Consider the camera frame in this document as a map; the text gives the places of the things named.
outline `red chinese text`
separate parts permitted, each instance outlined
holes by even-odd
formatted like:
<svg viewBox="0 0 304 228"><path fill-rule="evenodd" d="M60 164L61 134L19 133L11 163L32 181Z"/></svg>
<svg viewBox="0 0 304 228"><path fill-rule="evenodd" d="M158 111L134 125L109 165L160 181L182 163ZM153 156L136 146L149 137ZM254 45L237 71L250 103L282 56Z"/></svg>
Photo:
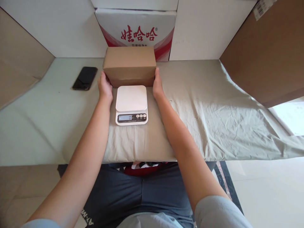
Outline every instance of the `red chinese text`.
<svg viewBox="0 0 304 228"><path fill-rule="evenodd" d="M138 41L142 41L143 40L143 36L145 36L145 34L140 30L140 26L138 27L137 32L133 33L134 38L137 37Z"/></svg>
<svg viewBox="0 0 304 228"><path fill-rule="evenodd" d="M153 41L154 40L154 37L157 36L154 32L154 27L151 29L151 32L150 33L147 33L146 34L146 37L150 37L150 40Z"/></svg>
<svg viewBox="0 0 304 228"><path fill-rule="evenodd" d="M134 42L134 39L132 39L132 30L130 28L130 26L128 25L128 31L126 32L126 30L123 30L123 32L121 32L122 36L121 39L125 40L126 38L128 38L128 42Z"/></svg>

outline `cardboard box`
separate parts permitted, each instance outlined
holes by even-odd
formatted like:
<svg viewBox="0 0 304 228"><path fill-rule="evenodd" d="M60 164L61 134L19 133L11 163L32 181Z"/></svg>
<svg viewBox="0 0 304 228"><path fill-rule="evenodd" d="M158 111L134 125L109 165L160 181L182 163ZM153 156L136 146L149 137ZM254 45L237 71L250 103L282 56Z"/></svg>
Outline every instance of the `cardboard box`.
<svg viewBox="0 0 304 228"><path fill-rule="evenodd" d="M153 46L157 62L169 60L176 11L96 9L109 47Z"/></svg>
<svg viewBox="0 0 304 228"><path fill-rule="evenodd" d="M114 88L153 86L155 68L153 47L108 47L103 64Z"/></svg>
<svg viewBox="0 0 304 228"><path fill-rule="evenodd" d="M303 3L256 7L259 16L249 14L220 57L231 79L266 108L304 96Z"/></svg>
<svg viewBox="0 0 304 228"><path fill-rule="evenodd" d="M55 57L0 8L0 109L39 82Z"/></svg>

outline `brown cardboard panel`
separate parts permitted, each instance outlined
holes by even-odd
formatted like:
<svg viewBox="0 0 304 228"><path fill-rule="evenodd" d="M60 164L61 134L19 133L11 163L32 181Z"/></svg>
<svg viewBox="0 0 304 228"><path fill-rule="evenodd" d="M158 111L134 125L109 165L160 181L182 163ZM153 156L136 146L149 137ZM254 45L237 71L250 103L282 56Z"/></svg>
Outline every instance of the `brown cardboard panel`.
<svg viewBox="0 0 304 228"><path fill-rule="evenodd" d="M304 1L278 0L251 13L221 62L231 79L266 107L304 96Z"/></svg>
<svg viewBox="0 0 304 228"><path fill-rule="evenodd" d="M114 88L153 86L155 68L153 47L108 47L103 65Z"/></svg>
<svg viewBox="0 0 304 228"><path fill-rule="evenodd" d="M28 91L55 57L0 8L0 109Z"/></svg>

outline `gray shorts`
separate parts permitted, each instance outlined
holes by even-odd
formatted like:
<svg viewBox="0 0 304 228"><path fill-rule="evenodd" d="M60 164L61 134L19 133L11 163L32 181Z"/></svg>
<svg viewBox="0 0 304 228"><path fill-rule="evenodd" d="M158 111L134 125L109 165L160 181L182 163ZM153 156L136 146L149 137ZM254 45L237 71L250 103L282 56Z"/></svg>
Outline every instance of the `gray shorts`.
<svg viewBox="0 0 304 228"><path fill-rule="evenodd" d="M215 162L207 163L212 170ZM59 165L62 176L67 165ZM129 215L164 212L183 227L194 227L192 209L177 162L163 164L144 177L101 165L82 215L89 227L117 227Z"/></svg>

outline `smartphone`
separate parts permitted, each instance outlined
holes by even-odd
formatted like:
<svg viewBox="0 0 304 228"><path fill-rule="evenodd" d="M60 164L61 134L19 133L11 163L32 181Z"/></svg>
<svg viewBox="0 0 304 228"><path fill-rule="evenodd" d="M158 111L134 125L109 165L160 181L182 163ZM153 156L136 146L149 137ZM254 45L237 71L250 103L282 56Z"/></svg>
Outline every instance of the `smartphone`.
<svg viewBox="0 0 304 228"><path fill-rule="evenodd" d="M88 66L83 67L72 89L89 90L97 73L97 70L98 69L96 67L88 67Z"/></svg>

